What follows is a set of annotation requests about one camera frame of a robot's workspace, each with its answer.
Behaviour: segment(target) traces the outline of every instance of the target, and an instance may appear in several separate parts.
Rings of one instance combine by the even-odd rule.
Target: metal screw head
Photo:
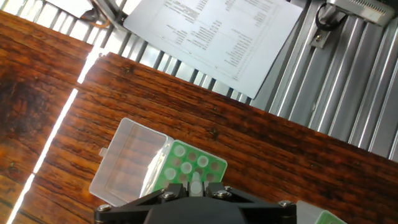
[[[218,197],[218,198],[226,198],[226,197],[229,197],[231,195],[231,193],[229,193],[228,191],[226,191],[226,190],[219,190],[219,191],[217,191],[217,193],[216,193],[216,196]]]
[[[282,201],[280,201],[279,203],[278,203],[281,207],[288,207],[288,206],[291,206],[291,205],[293,205],[293,202],[291,202],[291,201],[288,201],[288,200],[282,200]]]
[[[105,211],[111,210],[111,208],[112,208],[112,206],[110,206],[108,204],[104,204],[104,205],[98,206],[97,210],[99,212],[105,212]]]
[[[171,199],[175,197],[175,194],[173,192],[165,192],[162,196],[164,199]]]
[[[315,38],[315,40],[316,40],[317,42],[321,41],[321,40],[322,40],[322,35],[318,35],[318,36]]]

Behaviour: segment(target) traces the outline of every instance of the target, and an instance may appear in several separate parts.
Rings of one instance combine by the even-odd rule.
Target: wooden table
[[[30,180],[14,223],[92,223],[98,153],[124,117],[226,159],[224,183],[264,200],[398,223],[398,164],[114,54],[81,85],[91,48],[0,12],[0,223]]]

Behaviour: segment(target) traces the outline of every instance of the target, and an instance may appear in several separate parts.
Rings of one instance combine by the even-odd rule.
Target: metal bracket
[[[117,29],[126,30],[123,26],[127,14],[116,4],[114,0],[93,0],[97,6],[102,10],[105,16]]]
[[[340,22],[346,16],[345,13],[331,5],[321,6],[318,13],[320,14],[319,21],[323,24]],[[311,46],[323,49],[330,36],[330,32],[332,31],[325,31],[318,28],[312,38]]]

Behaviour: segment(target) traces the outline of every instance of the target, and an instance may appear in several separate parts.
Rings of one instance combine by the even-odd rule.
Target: plastic box lid
[[[347,224],[328,210],[318,208],[307,202],[298,201],[297,224]]]
[[[90,185],[90,193],[122,206],[152,192],[173,139],[123,118]]]

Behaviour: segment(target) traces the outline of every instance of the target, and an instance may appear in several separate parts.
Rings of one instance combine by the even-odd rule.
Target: clear plastic box
[[[187,152],[196,154],[195,160],[186,155],[175,153],[175,147],[184,147]],[[227,163],[207,152],[203,152],[187,143],[174,141],[170,136],[145,127],[128,118],[123,118],[107,149],[100,152],[103,160],[91,182],[91,194],[109,204],[119,207],[158,190],[166,183],[180,182],[182,175],[187,181],[193,177],[194,170],[185,172],[184,165],[200,167],[202,180],[214,173],[214,181],[221,181]],[[218,164],[217,170],[211,170],[211,163]]]
[[[347,224],[328,210],[298,201],[297,224]]]

